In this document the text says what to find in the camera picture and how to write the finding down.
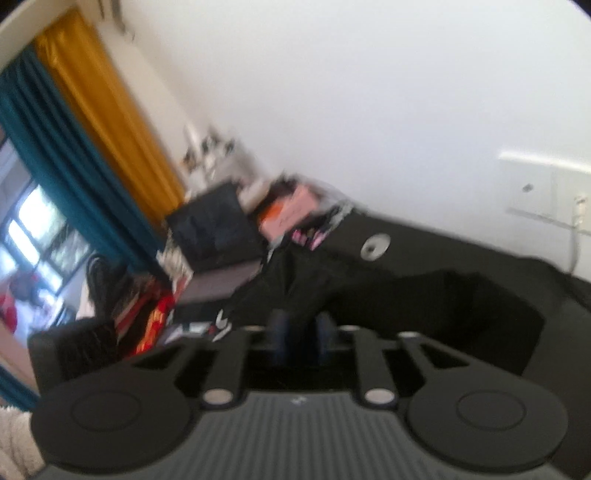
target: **black circular disc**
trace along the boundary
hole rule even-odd
[[[413,433],[435,455],[474,471],[544,463],[566,434],[560,400],[513,375],[469,370],[442,370],[414,395],[407,411]]]
[[[117,366],[43,395],[31,430],[46,462],[115,473],[168,453],[190,419],[186,399],[163,372]]]

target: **yellow curtain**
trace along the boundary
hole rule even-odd
[[[182,203],[183,188],[95,30],[74,9],[41,33],[35,48],[105,160],[160,226]]]

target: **switch plate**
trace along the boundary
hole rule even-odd
[[[554,166],[556,183],[556,220],[565,226],[573,223],[575,198],[579,196],[591,199],[591,169],[583,164],[559,162]],[[581,231],[591,234],[591,209],[587,204],[587,213],[581,224]]]
[[[501,191],[508,211],[555,218],[551,164],[519,154],[501,155]]]

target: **silver round grommet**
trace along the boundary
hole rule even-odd
[[[341,332],[357,332],[360,329],[357,325],[341,325],[339,330]]]
[[[419,336],[418,332],[400,332],[398,334],[400,338],[416,338]]]
[[[212,388],[203,394],[203,399],[210,405],[225,405],[230,403],[234,395],[225,388]]]
[[[365,393],[364,398],[373,405],[387,405],[396,399],[396,395],[386,388],[372,388]]]
[[[385,233],[370,236],[361,247],[361,258],[367,262],[374,262],[386,253],[391,238]]]
[[[246,326],[242,327],[242,330],[245,330],[245,331],[251,332],[251,333],[259,333],[259,332],[264,332],[265,327],[263,327],[261,325],[246,325]]]

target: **teal curtain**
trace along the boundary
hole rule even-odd
[[[0,397],[9,405],[22,411],[31,411],[37,404],[38,397],[25,387],[7,370],[0,367]]]
[[[159,271],[154,232],[32,47],[0,74],[0,124],[32,177],[97,252]]]

